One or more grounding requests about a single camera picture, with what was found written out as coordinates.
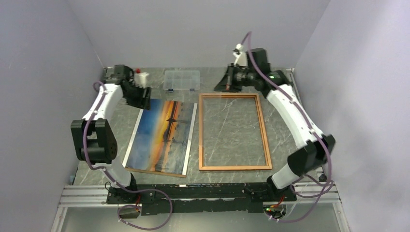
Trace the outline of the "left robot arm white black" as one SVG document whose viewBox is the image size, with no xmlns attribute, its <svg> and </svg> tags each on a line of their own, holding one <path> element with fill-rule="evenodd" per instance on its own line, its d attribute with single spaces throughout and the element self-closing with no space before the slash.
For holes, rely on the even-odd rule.
<svg viewBox="0 0 410 232">
<path fill-rule="evenodd" d="M 150 109 L 148 77 L 149 73 L 127 65 L 106 68 L 102 80 L 93 83 L 98 94 L 91 108 L 70 126 L 78 160 L 84 161 L 90 170 L 104 173 L 111 188 L 119 191 L 126 203 L 134 202 L 139 190 L 133 175 L 117 158 L 118 144 L 110 121 L 121 99 L 131 107 Z"/>
</svg>

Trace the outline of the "wooden picture frame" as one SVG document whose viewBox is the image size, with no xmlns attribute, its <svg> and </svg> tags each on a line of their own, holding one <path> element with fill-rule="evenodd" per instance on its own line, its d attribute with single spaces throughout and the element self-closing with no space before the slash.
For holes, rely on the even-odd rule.
<svg viewBox="0 0 410 232">
<path fill-rule="evenodd" d="M 271 170 L 273 164 L 257 93 L 201 93 L 199 170 Z"/>
</svg>

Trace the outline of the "sunset photo print board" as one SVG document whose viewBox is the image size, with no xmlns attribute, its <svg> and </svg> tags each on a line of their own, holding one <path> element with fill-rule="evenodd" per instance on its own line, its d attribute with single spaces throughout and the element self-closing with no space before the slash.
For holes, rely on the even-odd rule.
<svg viewBox="0 0 410 232">
<path fill-rule="evenodd" d="M 197 104 L 152 99 L 141 110 L 123 160 L 132 172 L 185 178 Z"/>
</svg>

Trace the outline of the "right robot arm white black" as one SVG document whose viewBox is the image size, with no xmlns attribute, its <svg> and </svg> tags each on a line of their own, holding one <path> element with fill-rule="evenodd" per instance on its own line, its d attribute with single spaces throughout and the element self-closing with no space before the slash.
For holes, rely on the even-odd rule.
<svg viewBox="0 0 410 232">
<path fill-rule="evenodd" d="M 284 72 L 271 70 L 265 49 L 244 51 L 243 45 L 238 44 L 233 56 L 234 62 L 227 66 L 214 90 L 236 93 L 243 87 L 253 87 L 261 92 L 279 112 L 297 147 L 297 151 L 288 156 L 286 164 L 267 179 L 266 195 L 276 201 L 295 181 L 326 164 L 336 142 L 332 135 L 325 135 L 314 125 Z"/>
</svg>

